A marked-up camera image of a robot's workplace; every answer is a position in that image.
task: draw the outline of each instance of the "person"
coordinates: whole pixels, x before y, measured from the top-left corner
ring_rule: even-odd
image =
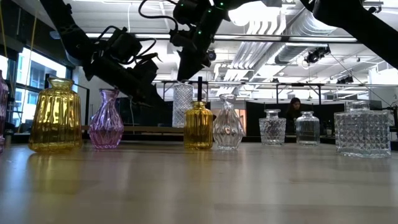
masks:
[[[295,133],[295,121],[301,116],[301,101],[293,98],[286,112],[286,133]]]

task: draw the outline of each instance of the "glass decanter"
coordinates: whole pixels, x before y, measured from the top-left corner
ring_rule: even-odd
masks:
[[[187,149],[211,149],[213,146],[213,114],[206,103],[194,101],[185,113],[184,146]]]
[[[102,104],[90,124],[90,139],[96,149],[114,149],[123,135],[123,122],[114,106],[119,90],[100,89]]]
[[[320,143],[319,119],[312,116],[313,111],[303,111],[296,119],[297,143],[317,146]]]
[[[177,84],[173,95],[173,128],[183,128],[185,112],[192,109],[193,86]]]
[[[51,88],[42,90],[29,138],[35,152],[68,152],[81,148],[80,97],[72,91],[73,81],[48,78]]]
[[[0,70],[0,153],[4,150],[4,125],[6,123],[8,100],[8,86],[6,81],[2,78],[2,70]]]
[[[280,110],[265,110],[265,112],[267,117],[259,120],[261,142],[271,146],[283,146],[285,144],[286,119],[278,117]]]
[[[244,136],[240,118],[234,110],[236,96],[221,94],[220,99],[223,107],[214,121],[213,137],[218,149],[235,150]]]
[[[337,152],[345,156],[391,156],[387,111],[371,111],[366,101],[349,104],[349,112],[335,113]]]

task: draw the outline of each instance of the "table surface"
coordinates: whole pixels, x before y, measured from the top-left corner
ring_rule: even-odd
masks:
[[[0,223],[397,223],[398,154],[332,145],[192,152],[134,142],[69,155],[15,145],[0,155]]]

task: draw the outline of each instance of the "yellow glass vase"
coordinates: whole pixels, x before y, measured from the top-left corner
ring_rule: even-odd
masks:
[[[39,93],[29,148],[35,152],[68,152],[81,148],[80,97],[73,81],[49,78],[51,88]]]
[[[193,109],[185,113],[184,146],[187,149],[211,149],[213,146],[213,113],[206,103],[193,102]]]

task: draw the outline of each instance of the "pink glass vase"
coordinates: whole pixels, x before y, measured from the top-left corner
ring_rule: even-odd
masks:
[[[0,153],[4,149],[4,125],[6,123],[7,113],[7,99],[8,99],[8,86],[6,81],[2,78],[2,71],[0,70]]]
[[[90,124],[90,139],[96,149],[114,149],[123,134],[123,122],[114,107],[119,90],[100,89],[102,104]]]

